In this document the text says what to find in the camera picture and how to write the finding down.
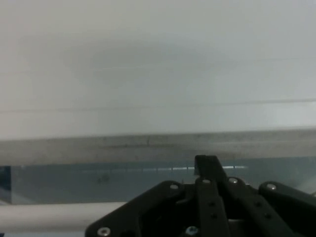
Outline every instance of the white wall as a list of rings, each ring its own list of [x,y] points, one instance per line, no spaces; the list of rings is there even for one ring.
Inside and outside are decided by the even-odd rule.
[[[0,139],[315,127],[314,0],[0,0]]]

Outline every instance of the screw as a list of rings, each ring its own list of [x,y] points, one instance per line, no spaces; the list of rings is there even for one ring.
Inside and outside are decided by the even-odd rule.
[[[276,185],[274,185],[274,184],[267,184],[267,188],[272,189],[272,190],[277,189]]]
[[[198,228],[195,226],[189,226],[186,229],[186,234],[189,236],[195,236],[198,233]]]
[[[171,188],[171,189],[179,189],[179,186],[176,185],[176,184],[171,184],[171,185],[170,185],[170,188]]]
[[[229,178],[229,182],[236,184],[238,183],[238,180],[236,178]]]
[[[202,182],[205,183],[205,184],[210,184],[211,183],[211,181],[208,180],[208,179],[203,179]]]
[[[111,230],[108,227],[102,227],[100,229],[98,229],[98,236],[110,236],[111,234]]]

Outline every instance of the bolt head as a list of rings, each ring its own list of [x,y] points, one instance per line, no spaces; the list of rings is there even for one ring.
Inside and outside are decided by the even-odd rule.
[[[111,234],[111,229],[108,227],[102,227],[100,229],[98,229],[98,236],[101,237],[108,237]]]
[[[186,229],[186,235],[195,236],[198,233],[198,228],[195,226],[189,226]]]
[[[231,182],[231,183],[233,183],[233,184],[238,183],[238,180],[237,180],[236,178],[229,178],[228,181]]]
[[[267,188],[271,189],[271,190],[277,189],[276,185],[274,185],[274,184],[267,184]]]

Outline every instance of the metal linkage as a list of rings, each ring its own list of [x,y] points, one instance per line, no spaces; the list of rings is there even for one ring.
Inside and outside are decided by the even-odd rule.
[[[316,198],[276,182],[256,190],[196,156],[195,184],[165,181],[93,223],[86,237],[312,237]]]

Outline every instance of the glass panel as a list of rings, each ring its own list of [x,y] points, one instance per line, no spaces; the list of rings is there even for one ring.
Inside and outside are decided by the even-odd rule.
[[[256,158],[221,161],[228,176],[254,187],[273,180],[316,191],[316,158]],[[2,204],[128,201],[164,180],[192,183],[194,162],[159,161],[0,168]]]

